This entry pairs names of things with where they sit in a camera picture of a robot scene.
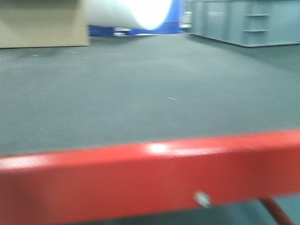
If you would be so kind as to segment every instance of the gray plastic container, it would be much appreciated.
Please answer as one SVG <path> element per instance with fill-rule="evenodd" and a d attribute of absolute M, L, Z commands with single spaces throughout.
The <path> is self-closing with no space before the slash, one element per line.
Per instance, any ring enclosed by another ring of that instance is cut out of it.
<path fill-rule="evenodd" d="M 195 0 L 189 33 L 247 47 L 300 43 L 300 0 Z"/>

